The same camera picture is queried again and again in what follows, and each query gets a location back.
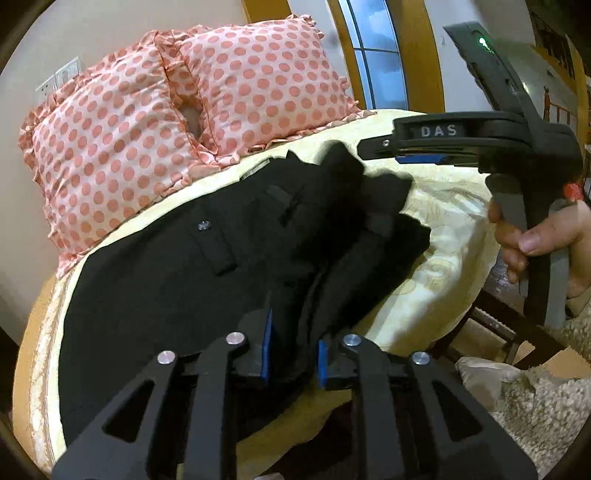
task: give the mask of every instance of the black cloth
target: black cloth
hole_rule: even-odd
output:
[[[410,179],[369,178],[342,144],[293,153],[91,255],[64,320],[59,392],[69,444],[160,351],[203,350],[270,304],[274,388],[242,392],[242,435],[307,381],[318,339],[402,282],[429,229],[400,215]]]

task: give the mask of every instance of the green led light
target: green led light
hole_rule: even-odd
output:
[[[482,45],[484,48],[486,48],[486,49],[487,49],[489,52],[491,52],[491,53],[494,53],[494,52],[492,51],[492,48],[490,48],[490,47],[488,46],[488,43],[486,43],[486,40],[485,40],[485,38],[484,38],[484,37],[480,37],[480,38],[478,39],[478,43],[479,43],[480,45]]]

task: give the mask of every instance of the wall plate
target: wall plate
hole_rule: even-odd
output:
[[[57,87],[61,88],[65,83],[68,83],[81,72],[82,66],[80,64],[80,59],[76,57],[75,59],[70,60],[56,72]]]
[[[57,90],[56,76],[51,75],[45,82],[35,89],[35,101],[39,105],[43,103],[49,95]]]

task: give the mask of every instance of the pillowcase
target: pillowcase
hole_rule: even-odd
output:
[[[58,277],[141,209],[220,170],[187,132],[157,34],[66,83],[21,128],[19,146],[60,252]],[[167,63],[173,77],[190,76],[183,65]]]
[[[202,104],[200,141],[218,161],[372,113],[345,95],[348,81],[330,65],[315,25],[308,15],[292,15],[244,27],[196,27],[200,33],[173,46],[170,38],[157,39],[189,69],[191,78],[176,88]]]

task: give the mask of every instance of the metal screw head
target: metal screw head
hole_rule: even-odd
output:
[[[161,365],[168,365],[174,362],[174,359],[177,357],[176,353],[165,350],[164,352],[160,352],[158,354],[158,363]]]
[[[346,346],[358,346],[361,343],[361,337],[359,335],[355,335],[354,333],[350,333],[345,335],[343,338],[343,343]]]
[[[245,340],[245,338],[246,337],[241,332],[228,333],[226,336],[226,343],[228,345],[240,345]]]
[[[417,365],[427,365],[431,361],[431,356],[427,352],[414,352],[413,362]]]

